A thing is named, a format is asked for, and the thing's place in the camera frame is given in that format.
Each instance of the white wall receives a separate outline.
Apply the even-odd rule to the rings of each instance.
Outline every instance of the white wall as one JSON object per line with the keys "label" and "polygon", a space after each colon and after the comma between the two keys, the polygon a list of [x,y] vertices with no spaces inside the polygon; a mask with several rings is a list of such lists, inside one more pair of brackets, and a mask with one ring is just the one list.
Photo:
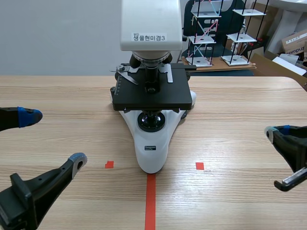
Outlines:
{"label": "white wall", "polygon": [[110,75],[119,34],[120,0],[0,0],[0,75]]}

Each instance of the microscope stage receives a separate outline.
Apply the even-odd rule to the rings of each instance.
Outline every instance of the microscope stage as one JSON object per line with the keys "label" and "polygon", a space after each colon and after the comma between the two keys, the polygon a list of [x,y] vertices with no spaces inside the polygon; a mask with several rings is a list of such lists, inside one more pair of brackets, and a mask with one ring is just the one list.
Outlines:
{"label": "microscope stage", "polygon": [[122,76],[118,78],[113,108],[116,111],[130,110],[190,110],[192,97],[186,70],[183,65],[172,65],[173,83],[167,82],[167,74],[160,73],[160,92],[149,94],[145,91],[145,69],[128,73],[138,85]]}

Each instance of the microscope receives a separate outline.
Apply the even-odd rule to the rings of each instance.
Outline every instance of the microscope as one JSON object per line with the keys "label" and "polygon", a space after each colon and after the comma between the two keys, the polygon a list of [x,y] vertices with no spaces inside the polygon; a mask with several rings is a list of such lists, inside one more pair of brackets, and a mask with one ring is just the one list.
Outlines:
{"label": "microscope", "polygon": [[122,0],[121,6],[120,47],[132,56],[114,71],[111,102],[131,131],[139,166],[156,173],[176,127],[195,104],[188,71],[196,67],[170,64],[170,51],[182,49],[179,0]]}

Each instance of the wood grain surface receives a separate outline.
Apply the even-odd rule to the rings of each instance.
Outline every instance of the wood grain surface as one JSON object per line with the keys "label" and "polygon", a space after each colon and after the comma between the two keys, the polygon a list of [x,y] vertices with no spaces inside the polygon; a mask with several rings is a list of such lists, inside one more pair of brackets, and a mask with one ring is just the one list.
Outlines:
{"label": "wood grain surface", "polygon": [[[144,229],[146,174],[110,105],[114,85],[114,77],[0,77],[1,107],[44,114],[37,125],[0,133],[0,190],[12,173],[30,179],[75,152],[88,156],[41,230]],[[292,172],[264,135],[266,126],[306,126],[307,93],[279,77],[192,77],[190,87],[197,102],[156,176],[157,229],[307,229],[307,183],[274,188]],[[104,169],[107,161],[114,169]]]}

